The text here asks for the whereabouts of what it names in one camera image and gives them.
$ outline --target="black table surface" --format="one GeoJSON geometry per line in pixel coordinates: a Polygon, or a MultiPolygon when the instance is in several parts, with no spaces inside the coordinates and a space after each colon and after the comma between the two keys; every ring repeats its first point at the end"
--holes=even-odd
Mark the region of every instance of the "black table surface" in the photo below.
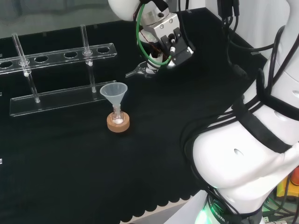
{"type": "MultiPolygon", "coordinates": [[[[10,98],[30,90],[21,72],[0,76],[1,224],[118,224],[200,189],[180,152],[180,132],[192,119],[224,112],[265,58],[231,47],[231,60],[252,77],[238,78],[226,62],[220,21],[206,8],[184,12],[183,18],[196,52],[152,79],[125,79],[142,62],[132,22],[87,27],[90,45],[113,42],[117,49],[116,58],[94,66],[97,83],[128,85],[122,109],[131,126],[123,134],[107,128],[108,101],[12,118],[10,98]]],[[[82,46],[79,28],[20,41],[25,54],[82,46]]],[[[240,37],[236,42],[245,44],[240,37]]],[[[11,38],[0,40],[0,50],[4,57],[16,56],[11,38]]],[[[38,92],[88,84],[84,63],[32,74],[38,92]]]]}

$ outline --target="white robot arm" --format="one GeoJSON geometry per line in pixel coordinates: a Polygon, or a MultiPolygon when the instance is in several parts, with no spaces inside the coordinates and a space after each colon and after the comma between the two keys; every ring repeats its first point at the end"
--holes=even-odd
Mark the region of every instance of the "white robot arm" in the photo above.
{"type": "MultiPolygon", "coordinates": [[[[219,8],[228,2],[217,1],[219,8]]],[[[222,117],[210,126],[210,131],[193,136],[193,170],[216,196],[212,196],[212,201],[209,198],[205,205],[213,224],[234,224],[228,220],[229,216],[223,218],[211,208],[215,200],[220,200],[220,204],[238,217],[244,217],[248,224],[263,224],[260,211],[266,197],[299,165],[299,0],[287,2],[290,17],[277,36],[276,52],[274,49],[264,67],[266,84],[261,74],[258,83],[254,82],[244,93],[244,98],[228,109],[228,119],[222,117]],[[270,75],[274,82],[268,82],[268,74],[278,75],[270,75]],[[263,91],[267,82],[273,87],[263,91]]],[[[140,1],[109,0],[109,4],[121,19],[131,21],[140,1]]],[[[143,28],[163,45],[163,36],[169,38],[180,27],[175,15],[175,26],[170,23],[172,16],[167,11],[159,11],[151,2],[142,15],[143,28]]]]}
{"type": "Polygon", "coordinates": [[[193,50],[188,46],[190,43],[184,40],[187,37],[181,32],[178,15],[169,12],[165,0],[108,0],[108,2],[120,19],[126,21],[140,19],[140,23],[136,23],[136,29],[139,29],[140,24],[143,29],[138,30],[137,41],[156,45],[146,52],[141,42],[137,44],[141,49],[141,55],[152,70],[172,68],[192,56],[193,50]]]}

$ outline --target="plastic funnel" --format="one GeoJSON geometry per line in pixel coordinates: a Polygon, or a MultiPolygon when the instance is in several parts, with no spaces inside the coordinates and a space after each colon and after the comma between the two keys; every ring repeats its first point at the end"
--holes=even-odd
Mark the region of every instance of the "plastic funnel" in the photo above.
{"type": "Polygon", "coordinates": [[[110,83],[100,89],[100,93],[109,100],[112,105],[121,104],[128,87],[124,83],[110,83]]]}

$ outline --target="glass test tube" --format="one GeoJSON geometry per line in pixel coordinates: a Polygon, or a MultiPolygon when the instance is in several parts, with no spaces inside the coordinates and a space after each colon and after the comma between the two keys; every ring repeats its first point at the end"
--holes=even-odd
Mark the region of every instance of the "glass test tube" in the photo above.
{"type": "Polygon", "coordinates": [[[34,100],[35,100],[36,103],[39,103],[41,101],[40,101],[40,99],[38,97],[38,93],[36,91],[36,86],[34,85],[34,82],[33,82],[32,76],[31,76],[31,69],[29,67],[29,61],[26,59],[26,57],[24,55],[21,43],[19,41],[19,37],[18,37],[18,35],[16,33],[13,34],[13,41],[14,41],[15,48],[16,48],[16,50],[18,52],[18,55],[20,57],[20,66],[22,66],[24,76],[28,80],[28,83],[29,83],[29,86],[30,86],[30,90],[31,90],[32,95],[33,95],[33,98],[34,98],[34,100]]]}
{"type": "Polygon", "coordinates": [[[81,34],[82,34],[83,45],[84,45],[83,55],[86,57],[85,63],[87,64],[87,68],[88,68],[90,85],[92,87],[92,92],[95,93],[97,92],[97,90],[95,88],[95,81],[94,81],[94,74],[93,74],[93,60],[91,59],[91,55],[93,54],[93,52],[89,49],[85,25],[81,25],[81,34]]]}

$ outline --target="acrylic test tube rack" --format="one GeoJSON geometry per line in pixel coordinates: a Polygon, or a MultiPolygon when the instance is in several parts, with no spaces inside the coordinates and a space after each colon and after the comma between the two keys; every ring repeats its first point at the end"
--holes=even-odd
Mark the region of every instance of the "acrylic test tube rack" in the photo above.
{"type": "Polygon", "coordinates": [[[21,116],[36,112],[54,110],[73,105],[105,100],[100,88],[108,83],[96,84],[93,74],[93,60],[104,60],[117,55],[113,43],[89,46],[85,25],[81,25],[83,47],[52,52],[24,55],[18,35],[13,34],[13,41],[18,57],[0,60],[0,75],[22,71],[32,95],[10,99],[10,116],[21,116]],[[85,61],[90,84],[58,91],[38,93],[32,78],[32,70],[62,64],[85,61]]]}

